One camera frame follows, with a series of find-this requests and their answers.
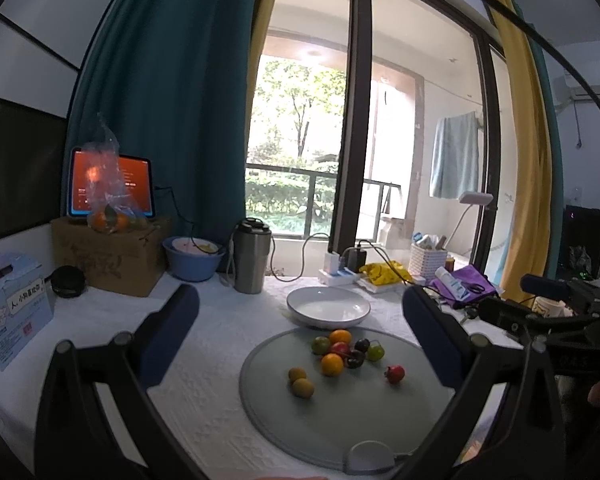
blue gift box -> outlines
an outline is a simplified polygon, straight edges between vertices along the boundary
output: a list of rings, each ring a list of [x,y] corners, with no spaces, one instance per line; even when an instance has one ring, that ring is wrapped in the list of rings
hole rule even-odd
[[[0,370],[53,315],[42,265],[26,254],[0,254]]]

storage basket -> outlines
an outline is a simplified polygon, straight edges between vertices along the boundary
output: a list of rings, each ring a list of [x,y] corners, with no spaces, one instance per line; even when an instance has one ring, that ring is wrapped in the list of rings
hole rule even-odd
[[[446,251],[426,250],[411,244],[408,271],[411,276],[432,280],[436,277],[436,269],[445,266],[447,256]]]

microphone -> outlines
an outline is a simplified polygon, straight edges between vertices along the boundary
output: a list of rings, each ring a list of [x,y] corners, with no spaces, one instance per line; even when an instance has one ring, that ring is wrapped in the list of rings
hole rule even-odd
[[[525,274],[520,278],[520,288],[528,294],[542,296],[554,301],[567,303],[571,297],[571,289],[565,282],[556,282],[541,276]]]

air conditioner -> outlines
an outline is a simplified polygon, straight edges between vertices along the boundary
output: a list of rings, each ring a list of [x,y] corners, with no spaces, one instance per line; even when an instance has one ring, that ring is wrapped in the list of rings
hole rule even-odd
[[[587,78],[586,76],[585,79],[587,79],[593,91],[600,98],[600,83],[596,84],[593,80]],[[571,93],[571,99],[573,99],[574,101],[591,101],[591,97],[589,97],[587,91],[582,86],[580,86],[580,84],[573,78],[572,75],[565,74],[564,81],[567,84]]]

yellow curtain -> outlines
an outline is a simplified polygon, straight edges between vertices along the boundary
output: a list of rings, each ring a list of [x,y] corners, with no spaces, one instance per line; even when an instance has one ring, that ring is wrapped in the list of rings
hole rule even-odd
[[[514,10],[511,0],[499,0]],[[510,300],[528,300],[526,274],[542,276],[550,238],[551,147],[538,70],[526,35],[492,9],[507,58],[518,142],[518,180],[509,252],[500,286]]]
[[[253,21],[251,22],[251,46],[249,47],[249,66],[247,68],[247,106],[244,129],[244,153],[247,153],[249,145],[249,128],[251,125],[251,107],[253,106],[253,95],[256,90],[256,79],[258,77],[258,65],[264,48],[264,40],[267,37],[269,20],[273,11],[275,0],[255,0],[253,6]]]

